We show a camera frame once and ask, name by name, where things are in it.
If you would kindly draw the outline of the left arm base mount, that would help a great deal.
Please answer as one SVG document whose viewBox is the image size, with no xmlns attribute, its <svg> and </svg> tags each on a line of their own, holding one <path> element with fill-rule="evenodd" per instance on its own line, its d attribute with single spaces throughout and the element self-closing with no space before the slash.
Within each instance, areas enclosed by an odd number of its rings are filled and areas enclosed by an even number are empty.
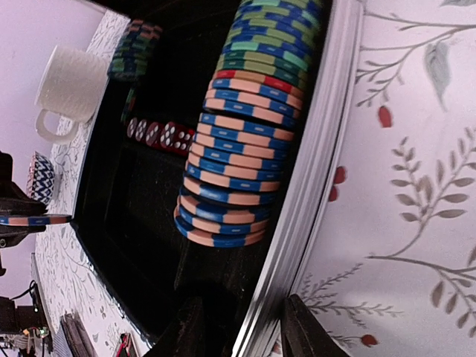
<svg viewBox="0 0 476 357">
<path fill-rule="evenodd" d="M 16 300 L 28 295 L 31 305 L 16 305 Z M 1 297 L 1 336 L 19 335 L 24 330 L 32 330 L 42 339 L 45 353 L 53 352 L 53 338 L 39 287 L 35 280 L 30 282 L 29 287 L 16 297 Z"/>
</svg>

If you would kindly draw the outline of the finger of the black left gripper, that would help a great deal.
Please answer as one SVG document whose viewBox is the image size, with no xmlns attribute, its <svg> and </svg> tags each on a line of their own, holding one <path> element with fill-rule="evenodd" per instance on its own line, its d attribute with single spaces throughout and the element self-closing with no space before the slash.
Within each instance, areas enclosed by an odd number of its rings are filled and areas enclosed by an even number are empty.
<svg viewBox="0 0 476 357">
<path fill-rule="evenodd" d="M 46 205 L 29 198 L 13 181 L 1 181 L 1 216 L 41 216 L 46 212 Z M 45 230 L 45 226 L 1 225 L 1 247 L 13 247 L 27 235 L 41 233 Z"/>
</svg>

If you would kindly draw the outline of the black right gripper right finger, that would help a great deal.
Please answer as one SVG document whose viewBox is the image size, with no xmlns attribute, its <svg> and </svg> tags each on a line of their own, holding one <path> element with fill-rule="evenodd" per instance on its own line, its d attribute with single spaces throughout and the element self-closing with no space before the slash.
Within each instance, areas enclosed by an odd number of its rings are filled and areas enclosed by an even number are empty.
<svg viewBox="0 0 476 357">
<path fill-rule="evenodd" d="M 348 357 L 319 324 L 298 295 L 283 302 L 280 319 L 284 357 Z"/>
</svg>

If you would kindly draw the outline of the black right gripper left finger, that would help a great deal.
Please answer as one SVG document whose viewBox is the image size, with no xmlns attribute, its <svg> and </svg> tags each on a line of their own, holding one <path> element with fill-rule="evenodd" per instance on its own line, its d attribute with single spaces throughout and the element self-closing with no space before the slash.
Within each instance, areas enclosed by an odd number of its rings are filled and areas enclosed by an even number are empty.
<svg viewBox="0 0 476 357">
<path fill-rule="evenodd" d="M 205 356 L 205 311 L 200 297 L 185 301 L 144 357 Z"/>
</svg>

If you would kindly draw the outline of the aluminium poker case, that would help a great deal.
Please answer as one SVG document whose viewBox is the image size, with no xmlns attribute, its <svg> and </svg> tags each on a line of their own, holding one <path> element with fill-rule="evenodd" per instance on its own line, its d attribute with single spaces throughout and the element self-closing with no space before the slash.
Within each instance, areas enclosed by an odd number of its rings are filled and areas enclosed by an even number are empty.
<svg viewBox="0 0 476 357">
<path fill-rule="evenodd" d="M 357 1 L 119 1 L 72 223 L 152 356 L 258 356 L 306 249 L 359 41 Z"/>
</svg>

